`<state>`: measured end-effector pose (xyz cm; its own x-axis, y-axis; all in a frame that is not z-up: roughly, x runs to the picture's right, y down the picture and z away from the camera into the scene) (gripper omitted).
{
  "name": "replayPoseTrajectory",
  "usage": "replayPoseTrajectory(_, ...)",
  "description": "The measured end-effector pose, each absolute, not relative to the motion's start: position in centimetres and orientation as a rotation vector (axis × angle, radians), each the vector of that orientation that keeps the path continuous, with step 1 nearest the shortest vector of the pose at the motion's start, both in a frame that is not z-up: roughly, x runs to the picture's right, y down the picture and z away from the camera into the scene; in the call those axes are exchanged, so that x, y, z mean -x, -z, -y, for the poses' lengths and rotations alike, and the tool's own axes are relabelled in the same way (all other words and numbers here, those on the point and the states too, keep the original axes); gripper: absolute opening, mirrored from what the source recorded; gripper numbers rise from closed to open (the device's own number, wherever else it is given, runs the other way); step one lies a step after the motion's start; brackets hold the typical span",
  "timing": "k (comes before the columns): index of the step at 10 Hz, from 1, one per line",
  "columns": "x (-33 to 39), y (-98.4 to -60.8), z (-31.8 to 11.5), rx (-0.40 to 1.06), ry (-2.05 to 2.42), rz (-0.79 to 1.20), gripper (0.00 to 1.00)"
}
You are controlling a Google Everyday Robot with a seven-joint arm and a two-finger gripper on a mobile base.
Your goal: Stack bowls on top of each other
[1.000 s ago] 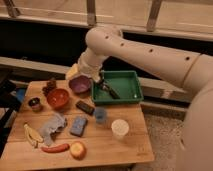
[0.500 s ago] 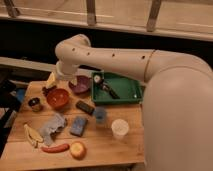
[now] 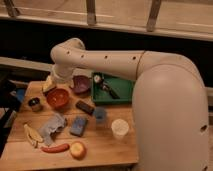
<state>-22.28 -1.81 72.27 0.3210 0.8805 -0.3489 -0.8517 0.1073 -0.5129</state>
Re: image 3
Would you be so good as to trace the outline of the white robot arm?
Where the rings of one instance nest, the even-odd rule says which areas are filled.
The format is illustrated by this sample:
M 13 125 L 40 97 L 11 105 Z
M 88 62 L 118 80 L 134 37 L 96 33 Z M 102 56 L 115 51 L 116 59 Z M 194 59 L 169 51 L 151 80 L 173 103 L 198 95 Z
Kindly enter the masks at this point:
M 135 82 L 135 171 L 210 171 L 207 94 L 191 60 L 145 50 L 89 51 L 78 38 L 55 45 L 50 56 L 58 83 L 70 81 L 76 68 Z

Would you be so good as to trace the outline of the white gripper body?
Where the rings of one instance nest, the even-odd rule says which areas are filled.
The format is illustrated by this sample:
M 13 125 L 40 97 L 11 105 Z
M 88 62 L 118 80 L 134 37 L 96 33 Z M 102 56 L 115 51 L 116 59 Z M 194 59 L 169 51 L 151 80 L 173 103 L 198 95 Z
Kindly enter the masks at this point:
M 72 80 L 74 69 L 65 65 L 54 64 L 52 66 L 51 76 L 57 83 L 66 83 Z

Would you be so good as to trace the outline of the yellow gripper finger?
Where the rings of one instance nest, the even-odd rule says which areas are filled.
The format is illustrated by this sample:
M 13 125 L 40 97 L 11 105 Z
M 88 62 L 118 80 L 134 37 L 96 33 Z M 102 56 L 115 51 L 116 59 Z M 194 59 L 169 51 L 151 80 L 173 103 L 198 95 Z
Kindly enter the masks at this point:
M 43 84 L 42 91 L 44 93 L 54 89 L 56 87 L 56 83 L 52 80 L 51 76 L 48 76 L 46 81 Z

